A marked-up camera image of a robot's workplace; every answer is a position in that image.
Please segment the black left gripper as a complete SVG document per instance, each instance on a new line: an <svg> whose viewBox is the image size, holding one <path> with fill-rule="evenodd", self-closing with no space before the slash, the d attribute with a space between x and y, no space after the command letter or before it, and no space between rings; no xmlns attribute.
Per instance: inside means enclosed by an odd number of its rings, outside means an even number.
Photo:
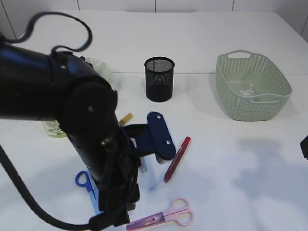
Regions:
<svg viewBox="0 0 308 231"><path fill-rule="evenodd" d="M108 155L99 181L99 209L102 213L89 219L91 231L130 222L128 211L140 198L137 184L140 159Z"/></svg>

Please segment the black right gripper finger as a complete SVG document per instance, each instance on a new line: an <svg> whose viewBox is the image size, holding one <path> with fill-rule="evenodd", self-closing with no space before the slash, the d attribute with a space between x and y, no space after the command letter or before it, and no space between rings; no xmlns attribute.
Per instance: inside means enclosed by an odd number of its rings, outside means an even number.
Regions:
<svg viewBox="0 0 308 231"><path fill-rule="evenodd" d="M300 147L302 150L303 157L308 159L308 136L306 136L301 142Z"/></svg>

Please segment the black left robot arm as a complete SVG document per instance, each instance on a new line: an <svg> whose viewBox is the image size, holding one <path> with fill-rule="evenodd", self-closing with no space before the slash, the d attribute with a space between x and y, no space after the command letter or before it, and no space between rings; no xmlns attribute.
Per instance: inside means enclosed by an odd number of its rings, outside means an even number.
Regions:
<svg viewBox="0 0 308 231"><path fill-rule="evenodd" d="M3 43L0 47L0 116L57 120L99 189L101 214L88 224L57 220L35 201L4 151L0 162L30 209L69 231L100 231L129 223L140 198L139 159L115 115L118 95L93 68L69 51L50 55Z"/></svg>

